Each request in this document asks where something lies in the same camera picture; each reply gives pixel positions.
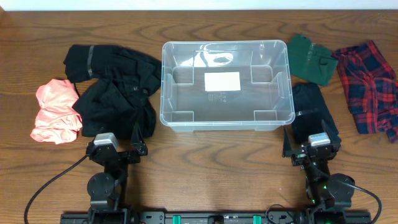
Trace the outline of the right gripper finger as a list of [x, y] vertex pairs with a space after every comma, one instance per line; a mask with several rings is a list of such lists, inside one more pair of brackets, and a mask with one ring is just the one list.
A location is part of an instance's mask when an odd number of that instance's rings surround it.
[[324, 130], [325, 133], [327, 133], [329, 139], [330, 139], [330, 143], [332, 145], [340, 145], [341, 144], [341, 139], [338, 136], [338, 134], [336, 134], [328, 125], [327, 123], [322, 120], [322, 128]]
[[287, 128], [284, 128], [284, 143], [282, 149], [282, 157], [291, 157], [294, 153], [292, 149], [292, 143], [290, 141], [290, 135]]

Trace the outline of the large black garment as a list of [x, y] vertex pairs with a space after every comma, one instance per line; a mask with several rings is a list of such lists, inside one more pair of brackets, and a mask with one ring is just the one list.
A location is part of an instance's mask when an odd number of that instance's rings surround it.
[[149, 98], [160, 88], [161, 71], [160, 60], [121, 47], [105, 77], [92, 78], [95, 83], [72, 106], [82, 117], [82, 136], [113, 133], [118, 139], [130, 139], [139, 122], [142, 136], [151, 137], [156, 113]]

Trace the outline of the pink garment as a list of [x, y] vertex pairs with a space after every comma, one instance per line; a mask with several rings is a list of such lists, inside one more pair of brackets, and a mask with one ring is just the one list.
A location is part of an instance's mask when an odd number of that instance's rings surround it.
[[77, 139], [82, 118], [72, 106], [79, 99], [69, 80], [52, 79], [36, 91], [40, 110], [30, 136], [37, 142], [63, 144]]

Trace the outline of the small black garment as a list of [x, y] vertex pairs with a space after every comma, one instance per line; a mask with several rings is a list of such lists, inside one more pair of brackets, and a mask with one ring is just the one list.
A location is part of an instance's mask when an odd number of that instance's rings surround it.
[[121, 50], [117, 45], [72, 45], [63, 61], [71, 83], [104, 78], [111, 59]]

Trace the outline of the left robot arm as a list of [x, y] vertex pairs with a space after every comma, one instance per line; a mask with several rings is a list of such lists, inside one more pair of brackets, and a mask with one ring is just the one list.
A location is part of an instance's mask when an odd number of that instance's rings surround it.
[[148, 154], [139, 123], [135, 123], [131, 135], [132, 149], [118, 152], [119, 142], [113, 133], [97, 134], [86, 148], [88, 158], [103, 166], [104, 171], [95, 174], [87, 184], [90, 208], [85, 223], [132, 224], [139, 223], [137, 212], [125, 204], [128, 166], [138, 164]]

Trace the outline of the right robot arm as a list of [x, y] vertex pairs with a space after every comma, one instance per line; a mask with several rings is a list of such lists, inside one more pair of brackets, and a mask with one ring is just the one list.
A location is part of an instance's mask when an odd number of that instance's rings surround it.
[[348, 175], [331, 174], [328, 162], [335, 158], [341, 139], [322, 121], [323, 131], [308, 137], [308, 143], [294, 149], [287, 128], [284, 128], [282, 156], [293, 166], [304, 170], [306, 194], [312, 205], [295, 212], [292, 223], [346, 223], [345, 210], [350, 208], [355, 181]]

